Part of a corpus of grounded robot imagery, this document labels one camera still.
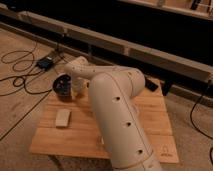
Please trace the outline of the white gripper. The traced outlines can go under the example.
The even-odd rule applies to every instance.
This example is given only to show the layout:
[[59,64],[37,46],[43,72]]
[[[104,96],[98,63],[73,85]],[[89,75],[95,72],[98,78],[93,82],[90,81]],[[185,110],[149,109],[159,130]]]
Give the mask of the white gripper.
[[85,80],[82,78],[73,77],[71,79],[71,97],[73,100],[77,98],[78,95],[82,95],[86,88]]

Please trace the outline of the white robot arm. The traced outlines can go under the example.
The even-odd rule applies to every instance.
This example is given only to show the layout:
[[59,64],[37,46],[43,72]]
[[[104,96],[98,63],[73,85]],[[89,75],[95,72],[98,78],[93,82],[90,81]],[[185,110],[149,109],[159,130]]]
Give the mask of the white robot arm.
[[64,70],[76,93],[89,81],[90,105],[113,170],[163,171],[131,102],[145,87],[143,73],[132,67],[90,65],[83,56]]

